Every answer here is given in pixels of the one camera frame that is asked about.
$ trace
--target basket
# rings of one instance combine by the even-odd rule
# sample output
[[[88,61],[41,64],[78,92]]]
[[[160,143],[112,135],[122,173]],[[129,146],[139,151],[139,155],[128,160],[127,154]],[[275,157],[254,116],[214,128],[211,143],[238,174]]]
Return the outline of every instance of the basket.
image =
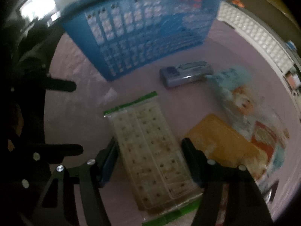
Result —
[[[62,12],[66,32],[113,81],[166,55],[200,45],[221,0],[78,0]]]

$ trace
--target screw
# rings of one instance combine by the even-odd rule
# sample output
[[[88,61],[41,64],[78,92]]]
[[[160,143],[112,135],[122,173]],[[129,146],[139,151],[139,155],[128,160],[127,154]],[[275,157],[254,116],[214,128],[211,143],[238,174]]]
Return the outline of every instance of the screw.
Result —
[[[241,171],[245,171],[246,170],[246,167],[244,165],[239,165],[238,166],[238,169],[241,170]]]
[[[41,158],[41,156],[40,156],[39,153],[37,153],[37,152],[34,152],[34,153],[33,153],[33,159],[34,159],[35,161],[38,161],[40,158]]]
[[[88,159],[88,161],[87,161],[87,164],[89,165],[89,166],[92,166],[92,165],[94,165],[95,164],[95,160],[94,159]]]
[[[64,170],[64,166],[63,166],[63,165],[57,166],[57,171],[58,171],[58,172],[61,172],[61,171],[63,171],[63,170]]]
[[[24,188],[26,189],[29,188],[29,182],[26,179],[22,179],[21,183]]]
[[[208,163],[209,165],[212,165],[212,166],[213,166],[213,165],[215,165],[216,162],[215,162],[215,160],[213,160],[213,159],[208,159],[208,160],[207,160],[207,163]]]

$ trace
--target green seal strip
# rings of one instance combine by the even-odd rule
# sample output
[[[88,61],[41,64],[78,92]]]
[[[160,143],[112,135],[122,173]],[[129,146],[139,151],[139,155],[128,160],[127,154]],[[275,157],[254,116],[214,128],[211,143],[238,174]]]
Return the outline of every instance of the green seal strip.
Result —
[[[120,109],[129,107],[129,106],[131,106],[131,105],[137,104],[137,103],[139,103],[139,102],[142,102],[142,101],[147,100],[147,99],[149,99],[149,98],[155,97],[155,96],[157,96],[157,95],[158,95],[157,92],[150,92],[150,93],[148,93],[147,95],[144,95],[144,96],[142,96],[142,97],[136,99],[136,100],[133,101],[133,102],[126,103],[126,104],[120,105],[120,106],[116,106],[116,107],[114,107],[114,108],[112,108],[112,109],[109,109],[109,110],[107,110],[107,111],[104,111],[104,112],[103,112],[103,116],[106,116],[106,115],[111,114],[111,113],[113,113],[113,112],[119,111]]]
[[[199,205],[201,202],[201,198],[193,201],[192,203],[178,209],[172,212],[169,212],[159,218],[156,218],[152,221],[143,223],[142,226],[164,226],[165,224],[168,224],[174,220],[176,220],[177,218],[180,218],[181,216],[192,212],[193,210],[198,209]]]

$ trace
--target plastic packaging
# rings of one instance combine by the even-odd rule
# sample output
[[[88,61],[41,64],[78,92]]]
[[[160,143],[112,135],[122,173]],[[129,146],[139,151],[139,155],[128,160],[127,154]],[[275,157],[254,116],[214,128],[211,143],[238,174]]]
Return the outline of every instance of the plastic packaging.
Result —
[[[133,195],[146,221],[187,205],[201,195],[157,94],[105,111],[115,130]]]
[[[267,155],[266,162],[255,157],[244,159],[250,173],[256,174],[254,178],[260,180],[281,167],[289,133],[264,96],[257,96],[251,89],[250,73],[244,67],[233,66],[206,78],[232,128]]]

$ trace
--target bright light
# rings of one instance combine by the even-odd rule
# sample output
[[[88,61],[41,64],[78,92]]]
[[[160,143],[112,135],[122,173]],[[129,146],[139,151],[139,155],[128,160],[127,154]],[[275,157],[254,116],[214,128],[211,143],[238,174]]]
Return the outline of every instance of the bright light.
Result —
[[[55,8],[54,0],[28,0],[20,8],[23,18],[32,21],[34,18],[42,19]]]

